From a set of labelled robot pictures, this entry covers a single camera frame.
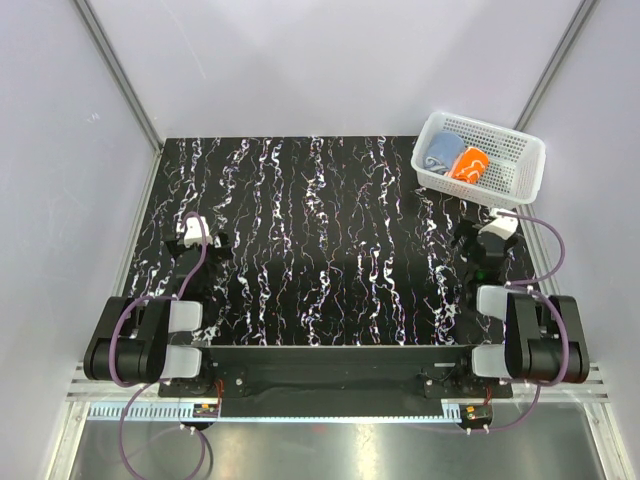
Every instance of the orange towel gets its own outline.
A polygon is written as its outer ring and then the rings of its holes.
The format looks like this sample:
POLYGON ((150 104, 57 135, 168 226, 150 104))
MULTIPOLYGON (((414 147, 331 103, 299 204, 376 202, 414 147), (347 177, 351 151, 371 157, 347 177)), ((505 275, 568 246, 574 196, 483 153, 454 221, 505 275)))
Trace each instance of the orange towel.
POLYGON ((488 166, 489 157, 487 154, 475 147, 469 147, 456 160, 447 175, 461 182, 476 183, 488 166))

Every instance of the black and white marble surface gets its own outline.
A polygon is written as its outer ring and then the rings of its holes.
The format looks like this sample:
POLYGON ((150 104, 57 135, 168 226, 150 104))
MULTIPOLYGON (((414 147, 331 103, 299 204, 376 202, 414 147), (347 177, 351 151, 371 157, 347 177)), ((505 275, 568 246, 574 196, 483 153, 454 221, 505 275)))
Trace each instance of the black and white marble surface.
MULTIPOLYGON (((487 209, 420 188, 415 137, 167 140, 125 292, 161 294, 176 273, 161 242, 192 210, 227 232, 233 261, 211 285, 198 345, 501 342, 461 301, 449 244, 487 209)), ((507 278, 533 274, 524 239, 507 278)))

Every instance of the blue cloth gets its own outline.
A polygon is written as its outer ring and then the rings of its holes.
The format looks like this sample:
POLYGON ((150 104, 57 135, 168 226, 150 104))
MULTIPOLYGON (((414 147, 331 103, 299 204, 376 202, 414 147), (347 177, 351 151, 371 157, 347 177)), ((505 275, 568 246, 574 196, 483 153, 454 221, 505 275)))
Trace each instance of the blue cloth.
POLYGON ((453 132, 436 133, 424 159, 424 169, 444 175, 465 150, 464 140, 453 132))

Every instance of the gray wall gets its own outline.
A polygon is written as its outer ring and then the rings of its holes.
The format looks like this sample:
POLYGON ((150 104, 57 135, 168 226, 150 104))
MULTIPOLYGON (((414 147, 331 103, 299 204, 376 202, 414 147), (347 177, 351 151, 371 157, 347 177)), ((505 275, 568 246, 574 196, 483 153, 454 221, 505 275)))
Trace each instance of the gray wall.
MULTIPOLYGON (((578 298, 629 454, 640 472, 640 3, 603 1, 529 132, 547 144, 538 217, 567 243, 558 274, 578 298)), ((549 239, 549 248, 557 252, 549 239)))
POLYGON ((0 4, 0 469, 35 479, 152 152, 70 1, 0 4))
POLYGON ((92 0, 161 135, 513 125, 579 0, 92 0))

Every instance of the white plastic basket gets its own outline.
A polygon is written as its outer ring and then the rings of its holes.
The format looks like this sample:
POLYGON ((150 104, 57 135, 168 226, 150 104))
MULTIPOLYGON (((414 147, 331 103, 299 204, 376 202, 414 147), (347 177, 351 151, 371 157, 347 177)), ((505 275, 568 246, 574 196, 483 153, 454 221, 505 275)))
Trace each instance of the white plastic basket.
POLYGON ((459 115, 436 112, 429 116, 418 137, 411 166, 423 187, 488 207, 512 209, 536 199, 545 158, 545 145, 539 138, 459 115), (431 139, 441 131, 459 135, 467 147, 479 148, 489 156, 489 166, 478 183, 470 185, 422 168, 431 139))

